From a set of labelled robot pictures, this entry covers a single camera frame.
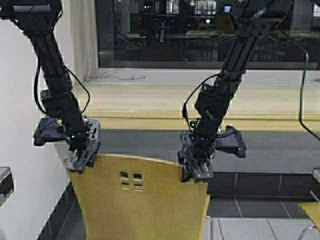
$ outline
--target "chair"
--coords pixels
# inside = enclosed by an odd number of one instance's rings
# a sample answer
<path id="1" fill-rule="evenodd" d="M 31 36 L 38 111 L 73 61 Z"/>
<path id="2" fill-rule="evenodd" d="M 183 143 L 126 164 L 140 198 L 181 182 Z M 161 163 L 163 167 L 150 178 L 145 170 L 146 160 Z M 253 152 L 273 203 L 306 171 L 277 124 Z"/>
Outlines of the chair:
<path id="1" fill-rule="evenodd" d="M 70 173 L 87 240 L 202 240 L 208 185 L 181 174 L 169 161 L 115 154 Z"/>
<path id="2" fill-rule="evenodd" d="M 320 231 L 320 201 L 317 197 L 320 194 L 320 169 L 315 169 L 313 172 L 313 186 L 310 191 L 311 195 L 314 197 L 316 202 L 313 203 L 303 203 L 300 204 L 300 207 L 305 211 L 305 213 L 309 216 L 311 221 L 314 223 L 313 226 L 306 227 L 301 235 L 299 236 L 298 240 L 302 240 L 304 236 L 310 230 L 318 230 Z"/>

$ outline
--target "gray floor tile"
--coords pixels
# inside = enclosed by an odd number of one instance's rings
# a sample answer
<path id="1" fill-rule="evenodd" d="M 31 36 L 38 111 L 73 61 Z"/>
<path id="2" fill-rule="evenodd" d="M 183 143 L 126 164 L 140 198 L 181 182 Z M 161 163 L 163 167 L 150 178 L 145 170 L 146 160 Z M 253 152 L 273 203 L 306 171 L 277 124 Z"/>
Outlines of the gray floor tile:
<path id="1" fill-rule="evenodd" d="M 270 226 L 277 240 L 297 240 L 303 229 L 312 226 L 308 219 L 269 219 Z M 319 240 L 320 233 L 317 230 L 308 232 L 303 240 Z"/>
<path id="2" fill-rule="evenodd" d="M 85 223 L 81 214 L 72 212 L 56 240 L 86 240 Z"/>
<path id="3" fill-rule="evenodd" d="M 221 234 L 220 221 L 218 218 L 212 219 L 212 238 L 211 240 L 224 240 Z"/>
<path id="4" fill-rule="evenodd" d="M 208 216 L 240 218 L 239 209 L 234 198 L 212 198 L 208 207 Z"/>
<path id="5" fill-rule="evenodd" d="M 224 240 L 276 240 L 266 219 L 220 218 L 219 221 Z"/>
<path id="6" fill-rule="evenodd" d="M 305 212 L 299 207 L 299 201 L 282 201 L 285 209 L 291 218 L 308 218 Z"/>
<path id="7" fill-rule="evenodd" d="M 205 225 L 204 225 L 204 229 L 203 229 L 203 238 L 202 240 L 212 240 L 211 239 L 211 235 L 212 235 L 212 225 L 211 225 L 211 218 L 207 217 L 205 219 Z"/>
<path id="8" fill-rule="evenodd" d="M 289 218 L 278 200 L 238 199 L 237 202 L 244 218 Z"/>
<path id="9" fill-rule="evenodd" d="M 75 203 L 71 209 L 71 212 L 74 214 L 82 214 L 78 200 L 75 201 Z"/>

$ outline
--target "metal chair leg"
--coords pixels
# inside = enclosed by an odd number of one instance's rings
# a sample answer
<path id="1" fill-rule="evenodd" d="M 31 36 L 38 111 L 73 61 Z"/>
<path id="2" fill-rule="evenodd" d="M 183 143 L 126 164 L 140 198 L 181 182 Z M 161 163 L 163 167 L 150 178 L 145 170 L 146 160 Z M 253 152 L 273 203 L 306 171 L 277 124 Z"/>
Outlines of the metal chair leg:
<path id="1" fill-rule="evenodd" d="M 299 236 L 298 240 L 302 240 L 302 238 L 306 235 L 306 233 L 307 233 L 309 230 L 312 230 L 312 229 L 317 229 L 317 227 L 316 227 L 316 226 L 308 226 L 308 227 L 306 227 L 306 228 L 302 231 L 302 233 L 301 233 L 301 235 Z"/>

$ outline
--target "gray wall panel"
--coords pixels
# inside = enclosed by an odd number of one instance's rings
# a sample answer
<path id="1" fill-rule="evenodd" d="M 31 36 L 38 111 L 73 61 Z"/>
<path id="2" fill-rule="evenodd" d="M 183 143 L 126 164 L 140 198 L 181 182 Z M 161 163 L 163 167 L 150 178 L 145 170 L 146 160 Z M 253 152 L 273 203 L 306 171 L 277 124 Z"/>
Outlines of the gray wall panel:
<path id="1" fill-rule="evenodd" d="M 320 143 L 305 132 L 244 132 L 247 158 L 217 152 L 215 172 L 306 173 L 320 167 Z M 102 130 L 101 153 L 176 161 L 180 131 Z"/>

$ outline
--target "white wall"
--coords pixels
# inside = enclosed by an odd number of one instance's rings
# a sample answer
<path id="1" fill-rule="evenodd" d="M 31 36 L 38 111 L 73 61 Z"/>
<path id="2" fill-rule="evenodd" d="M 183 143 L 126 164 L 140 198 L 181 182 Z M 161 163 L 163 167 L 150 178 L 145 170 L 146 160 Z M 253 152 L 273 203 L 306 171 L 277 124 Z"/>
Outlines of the white wall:
<path id="1" fill-rule="evenodd" d="M 72 67 L 68 3 L 56 31 L 64 60 Z M 0 167 L 11 168 L 15 186 L 0 208 L 0 232 L 6 240 L 36 240 L 69 183 L 62 164 L 65 153 L 53 144 L 33 146 L 41 118 L 32 94 L 36 55 L 27 37 L 9 21 L 0 20 L 0 31 Z"/>

